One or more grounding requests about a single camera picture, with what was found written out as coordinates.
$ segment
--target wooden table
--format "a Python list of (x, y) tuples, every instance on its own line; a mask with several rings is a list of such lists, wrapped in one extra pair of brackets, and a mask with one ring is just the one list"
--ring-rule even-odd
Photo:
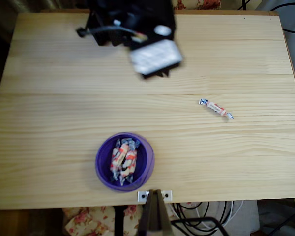
[(125, 47), (79, 38), (86, 19), (18, 17), (0, 87), (0, 209), (135, 204), (136, 191), (113, 192), (94, 171), (122, 131), (155, 151), (139, 190), (172, 190), (174, 202), (295, 197), (295, 77), (278, 16), (177, 15), (184, 63), (148, 81)]

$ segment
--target floral fabric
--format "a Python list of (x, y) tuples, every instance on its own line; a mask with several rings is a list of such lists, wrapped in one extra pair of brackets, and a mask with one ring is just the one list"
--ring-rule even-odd
[[(170, 220), (175, 215), (165, 204)], [(124, 211), (123, 235), (134, 236), (142, 215), (141, 205), (129, 205)], [(63, 208), (65, 229), (71, 236), (114, 236), (115, 210), (112, 206)]]
[(221, 0), (172, 0), (175, 10), (213, 10), (221, 7)]

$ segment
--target candy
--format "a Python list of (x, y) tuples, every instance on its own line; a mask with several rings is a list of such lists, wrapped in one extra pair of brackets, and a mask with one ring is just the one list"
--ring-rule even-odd
[(111, 171), (113, 172), (113, 179), (114, 180), (118, 180), (118, 171), (119, 171), (119, 169), (121, 169), (121, 164), (122, 164), (124, 158), (126, 157), (128, 151), (129, 151), (128, 142), (123, 142), (123, 144), (120, 146), (117, 153), (116, 153), (116, 148), (114, 148), (114, 150), (113, 150), (113, 158), (112, 158), (112, 162), (111, 162), (110, 167), (111, 167)]
[(110, 170), (113, 172), (112, 181), (117, 181), (119, 178), (121, 186), (125, 180), (132, 183), (132, 174), (136, 168), (137, 150), (140, 145), (139, 141), (134, 142), (132, 138), (117, 140), (116, 146), (113, 149), (112, 162)]
[(129, 141), (129, 152), (126, 155), (124, 162), (122, 163), (122, 170), (120, 172), (120, 184), (123, 186), (125, 180), (132, 182), (133, 176), (136, 169), (137, 161), (137, 148), (140, 145), (139, 141), (134, 142), (134, 140)]
[(211, 108), (221, 116), (228, 117), (229, 119), (234, 119), (233, 115), (231, 113), (227, 113), (224, 108), (219, 107), (217, 104), (210, 102), (209, 100), (206, 99), (201, 99), (199, 101), (200, 105), (206, 105), (207, 107)]

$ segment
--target cable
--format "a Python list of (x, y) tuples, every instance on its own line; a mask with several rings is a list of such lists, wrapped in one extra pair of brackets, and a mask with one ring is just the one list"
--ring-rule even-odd
[[(286, 4), (282, 4), (282, 5), (278, 5), (276, 6), (275, 8), (273, 8), (271, 11), (274, 11), (280, 7), (283, 7), (283, 6), (294, 6), (295, 5), (295, 2), (291, 2), (291, 3), (286, 3)], [(285, 32), (289, 32), (289, 33), (295, 33), (295, 31), (293, 30), (289, 30), (289, 29), (283, 29)]]
[(247, 7), (246, 7), (245, 0), (241, 0), (241, 2), (242, 2), (242, 8), (243, 8), (243, 10), (246, 11), (247, 10)]
[[(235, 213), (232, 215), (232, 213), (233, 213), (234, 201), (231, 201), (231, 208), (230, 208), (230, 210), (229, 210), (229, 212), (228, 212), (226, 218), (223, 220), (223, 217), (224, 217), (224, 215), (225, 215), (225, 211), (226, 211), (226, 202), (225, 202), (225, 204), (224, 204), (224, 209), (223, 209), (223, 213), (222, 213), (222, 216), (221, 216), (221, 219), (220, 219), (220, 224), (222, 225), (222, 227), (225, 227), (225, 226), (226, 226), (226, 225), (227, 225), (227, 224), (228, 224), (228, 223), (229, 223), (229, 222), (230, 222), (230, 221), (231, 221), (231, 220), (237, 215), (237, 213), (238, 213), (238, 212), (240, 211), (240, 209), (242, 208), (243, 202), (244, 202), (244, 201), (241, 201), (239, 208), (238, 208), (238, 209), (235, 211)], [(181, 205), (181, 204), (177, 204), (177, 210), (176, 210), (175, 205), (173, 204), (173, 211), (174, 211), (175, 215), (176, 215), (180, 220), (185, 220), (184, 222), (181, 222), (181, 223), (184, 225), (184, 227), (186, 228), (186, 230), (187, 230), (190, 234), (192, 234), (193, 236), (210, 236), (210, 235), (214, 234), (216, 231), (219, 230), (219, 229), (217, 229), (217, 226), (209, 227), (207, 224), (205, 224), (205, 222), (200, 221), (201, 217), (199, 217), (200, 215), (199, 215), (199, 212), (198, 212), (197, 210), (196, 210), (196, 212), (197, 212), (197, 216), (199, 217), (199, 218), (198, 218), (198, 219), (199, 219), (199, 222), (198, 222), (196, 225), (192, 225), (192, 224), (188, 221), (189, 219), (187, 219), (186, 216), (184, 215), (184, 213), (182, 212), (182, 208), (181, 208), (179, 205)], [(208, 206), (207, 206), (207, 208), (206, 208), (206, 212), (205, 212), (205, 214), (204, 214), (204, 217), (206, 216), (206, 214), (207, 214), (207, 212), (208, 212), (208, 208), (209, 208), (209, 202), (208, 202)], [(200, 223), (202, 223), (205, 227), (207, 227), (207, 230), (197, 228), (196, 226), (199, 225)], [(186, 234), (187, 236), (190, 236), (190, 235), (189, 235), (185, 230), (183, 230), (181, 227), (176, 226), (176, 225), (174, 225), (174, 226), (175, 226), (176, 228), (178, 228), (182, 233)], [(192, 227), (192, 228), (195, 229), (195, 230), (201, 231), (201, 232), (210, 232), (210, 233), (207, 234), (207, 235), (198, 235), (198, 234), (192, 232), (192, 231), (188, 228), (188, 226), (189, 226), (189, 227)]]
[(180, 206), (182, 208), (186, 209), (186, 210), (194, 210), (194, 209), (197, 209), (201, 204), (202, 204), (202, 202), (200, 202), (199, 204), (197, 204), (195, 207), (191, 207), (191, 208), (185, 207), (182, 204), (180, 204)]
[(136, 31), (132, 29), (128, 29), (122, 26), (102, 26), (98, 28), (89, 29), (88, 31), (82, 32), (82, 35), (88, 35), (88, 34), (95, 34), (100, 32), (106, 32), (106, 31), (114, 31), (114, 30), (121, 30), (132, 34), (137, 34)]
[(244, 5), (241, 5), (241, 7), (237, 9), (237, 11), (241, 10), (243, 7), (244, 7)]
[[(224, 209), (223, 209), (223, 213), (222, 213), (222, 217), (221, 217), (221, 219), (220, 219), (220, 222), (222, 222), (222, 219), (223, 219), (224, 214), (225, 214), (225, 210), (226, 210), (226, 201), (225, 201), (225, 203), (224, 203)], [(231, 213), (230, 213), (229, 216), (232, 215), (232, 210), (233, 210), (233, 201), (231, 202)], [(212, 228), (212, 227), (206, 225), (205, 222), (202, 222), (202, 224), (203, 224), (207, 229), (209, 229), (209, 230), (215, 230), (215, 229), (216, 229), (216, 226)]]
[(291, 2), (291, 3), (286, 3), (286, 4), (278, 5), (278, 6), (276, 6), (275, 8), (273, 8), (271, 11), (274, 11), (274, 10), (280, 8), (280, 7), (283, 7), (283, 6), (293, 6), (293, 5), (295, 5), (295, 2)]
[[(226, 222), (226, 219), (222, 222), (223, 217), (224, 217), (224, 215), (225, 215), (225, 211), (226, 211), (226, 203), (227, 203), (227, 202), (224, 202), (224, 209), (223, 209), (222, 216), (221, 216), (221, 218), (220, 218), (220, 223), (221, 223), (221, 224), (225, 224), (225, 222)], [(176, 204), (176, 206), (177, 206), (177, 210), (176, 210), (176, 208), (175, 208), (175, 205), (173, 204), (174, 212), (175, 212), (175, 214), (177, 214), (178, 218), (179, 218), (179, 219), (183, 219), (183, 218), (184, 218), (184, 219), (188, 220), (188, 219), (186, 218), (185, 214), (183, 213), (182, 208), (180, 207), (181, 204), (178, 203), (178, 204)], [(209, 208), (209, 202), (208, 202), (208, 205), (207, 205), (207, 207), (206, 207), (206, 211), (205, 211), (205, 213), (204, 213), (204, 217), (207, 215), (208, 208)], [(231, 211), (228, 212), (226, 218), (229, 218), (230, 215), (231, 215)], [(203, 224), (204, 224), (203, 221), (199, 221), (196, 225), (192, 225), (192, 224), (191, 224), (190, 222), (188, 222), (188, 221), (186, 221), (186, 222), (182, 222), (182, 223), (183, 223), (184, 227), (186, 228), (186, 230), (187, 230), (189, 233), (191, 233), (192, 235), (194, 235), (194, 236), (209, 236), (209, 235), (214, 234), (216, 231), (218, 231), (218, 229), (216, 229), (217, 226), (209, 227), (209, 226), (206, 225), (206, 227), (208, 228), (208, 230), (207, 230), (207, 229), (199, 229), (199, 228), (197, 228), (196, 226), (199, 225), (200, 223), (203, 223)], [(201, 232), (210, 232), (210, 233), (207, 234), (207, 235), (197, 235), (197, 234), (195, 234), (194, 232), (192, 232), (187, 226), (189, 226), (189, 227), (191, 227), (191, 228), (193, 228), (193, 229), (195, 229), (195, 230), (201, 231)]]
[(230, 219), (225, 223), (225, 225), (223, 225), (223, 227), (225, 227), (225, 226), (228, 224), (228, 222), (230, 222), (230, 221), (231, 221), (231, 220), (237, 215), (237, 213), (238, 213), (239, 210), (241, 209), (243, 203), (244, 203), (244, 200), (241, 200), (241, 204), (240, 204), (239, 208), (237, 209), (237, 211), (235, 211), (234, 215), (232, 215), (232, 216), (230, 217)]
[(288, 222), (290, 222), (295, 217), (295, 213), (291, 215), (289, 218), (287, 218), (283, 223), (281, 223), (278, 227), (276, 227), (274, 230), (272, 230), (268, 236), (272, 236), (275, 234), (275, 232), (279, 231), (284, 225), (286, 225)]
[(286, 32), (289, 32), (289, 33), (295, 33), (295, 31), (293, 31), (293, 30), (289, 30), (289, 29), (283, 29), (283, 30)]
[(186, 231), (184, 231), (183, 229), (181, 229), (180, 227), (177, 227), (177, 225), (176, 225), (176, 223), (185, 223), (185, 222), (191, 222), (191, 221), (201, 221), (201, 222), (203, 222), (203, 221), (213, 221), (215, 224), (216, 224), (216, 226), (219, 228), (219, 230), (221, 231), (221, 233), (224, 235), (224, 236), (229, 236), (228, 235), (228, 233), (226, 232), (226, 230), (223, 228), (223, 226), (221, 225), (221, 223), (220, 222), (218, 222), (215, 218), (213, 218), (213, 217), (202, 217), (202, 218), (191, 218), (191, 219), (180, 219), (180, 220), (173, 220), (172, 222), (171, 222), (171, 224), (173, 225), (173, 226), (175, 226), (176, 228), (178, 228), (178, 229), (180, 229), (185, 235), (188, 235), (187, 233), (186, 233)]

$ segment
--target metal bracket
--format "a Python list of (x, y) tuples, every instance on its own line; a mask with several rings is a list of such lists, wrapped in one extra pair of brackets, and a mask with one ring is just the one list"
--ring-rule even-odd
[[(164, 198), (164, 202), (170, 202), (173, 200), (173, 192), (172, 190), (162, 190), (162, 195)], [(138, 191), (138, 202), (145, 203), (148, 199), (149, 191)]]

